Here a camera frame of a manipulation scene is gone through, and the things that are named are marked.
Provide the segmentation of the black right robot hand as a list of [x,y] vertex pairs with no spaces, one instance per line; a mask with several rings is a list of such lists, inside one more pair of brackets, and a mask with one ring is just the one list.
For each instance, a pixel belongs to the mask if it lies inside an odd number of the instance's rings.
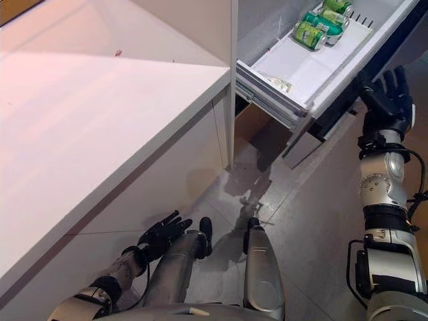
[[413,99],[404,67],[398,66],[393,71],[387,70],[383,73],[382,79],[379,78],[374,82],[366,73],[361,72],[357,80],[360,99],[367,107],[363,133],[393,130],[403,140],[415,122]]

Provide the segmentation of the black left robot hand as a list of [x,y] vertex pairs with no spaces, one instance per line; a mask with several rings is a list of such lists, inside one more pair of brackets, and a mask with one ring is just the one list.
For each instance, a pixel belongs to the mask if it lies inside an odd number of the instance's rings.
[[182,220],[178,211],[155,223],[139,238],[137,247],[147,263],[162,257],[175,240],[185,234],[192,219]]

